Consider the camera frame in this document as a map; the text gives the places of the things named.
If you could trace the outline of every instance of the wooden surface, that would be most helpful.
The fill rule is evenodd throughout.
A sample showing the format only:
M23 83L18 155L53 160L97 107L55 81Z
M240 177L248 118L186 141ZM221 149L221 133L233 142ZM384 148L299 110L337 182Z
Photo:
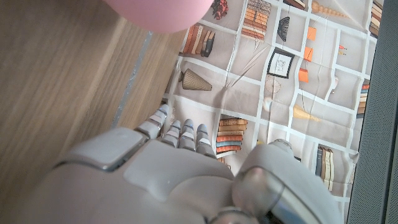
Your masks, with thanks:
M97 0L0 5L0 223L6 223L61 153L111 127L148 31ZM153 34L118 126L133 128L159 106L184 33Z

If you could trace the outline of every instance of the pink object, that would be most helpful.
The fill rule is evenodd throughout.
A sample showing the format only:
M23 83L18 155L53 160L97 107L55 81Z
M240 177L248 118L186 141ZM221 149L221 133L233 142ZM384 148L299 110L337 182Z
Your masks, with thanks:
M188 29L209 10L213 0L105 0L138 26L160 33Z

